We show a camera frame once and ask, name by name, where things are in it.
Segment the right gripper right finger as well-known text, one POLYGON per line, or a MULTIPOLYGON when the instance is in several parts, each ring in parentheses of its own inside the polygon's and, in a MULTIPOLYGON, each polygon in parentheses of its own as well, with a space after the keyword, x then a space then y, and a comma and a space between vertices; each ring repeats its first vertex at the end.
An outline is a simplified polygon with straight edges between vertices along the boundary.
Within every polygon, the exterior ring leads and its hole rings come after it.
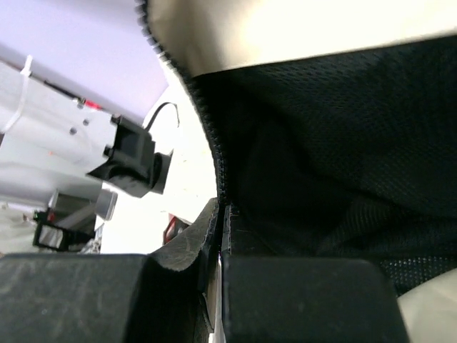
POLYGON ((227 206, 221 247, 227 342, 407 342, 391 283, 360 259, 278 257, 227 206))

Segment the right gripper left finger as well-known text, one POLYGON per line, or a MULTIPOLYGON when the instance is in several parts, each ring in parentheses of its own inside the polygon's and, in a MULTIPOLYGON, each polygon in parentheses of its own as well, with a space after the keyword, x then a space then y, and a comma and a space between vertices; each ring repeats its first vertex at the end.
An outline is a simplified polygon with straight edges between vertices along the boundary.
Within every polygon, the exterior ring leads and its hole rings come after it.
POLYGON ((207 342, 219 203, 155 252, 1 258, 3 342, 207 342))

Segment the beige jacket black lining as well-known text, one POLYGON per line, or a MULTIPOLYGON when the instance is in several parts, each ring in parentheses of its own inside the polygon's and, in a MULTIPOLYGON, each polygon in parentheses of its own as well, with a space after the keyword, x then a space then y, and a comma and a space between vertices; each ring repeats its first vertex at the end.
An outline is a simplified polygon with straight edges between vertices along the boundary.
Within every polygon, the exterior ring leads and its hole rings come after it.
POLYGON ((407 342, 456 340, 456 3, 140 1, 232 206, 278 257, 360 259, 407 342))

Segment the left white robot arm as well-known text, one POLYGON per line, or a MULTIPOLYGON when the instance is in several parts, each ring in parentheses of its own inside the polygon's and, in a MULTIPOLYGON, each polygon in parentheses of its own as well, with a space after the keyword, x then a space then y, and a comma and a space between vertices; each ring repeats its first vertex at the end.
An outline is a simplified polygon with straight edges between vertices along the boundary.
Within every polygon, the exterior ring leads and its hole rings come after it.
POLYGON ((170 154, 149 125, 1 64, 1 252, 79 252, 100 242, 119 192, 164 191, 170 154))

